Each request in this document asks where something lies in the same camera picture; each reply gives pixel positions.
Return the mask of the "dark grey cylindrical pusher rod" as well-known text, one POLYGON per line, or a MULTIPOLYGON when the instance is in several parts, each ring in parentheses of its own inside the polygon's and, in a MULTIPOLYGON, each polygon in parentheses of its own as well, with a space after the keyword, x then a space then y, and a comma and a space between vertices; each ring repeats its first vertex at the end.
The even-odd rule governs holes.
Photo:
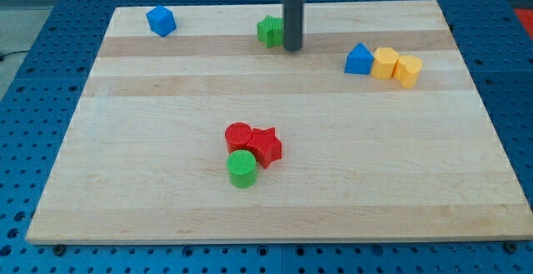
POLYGON ((297 52, 303 44, 303 16, 305 0, 282 0, 283 47, 297 52))

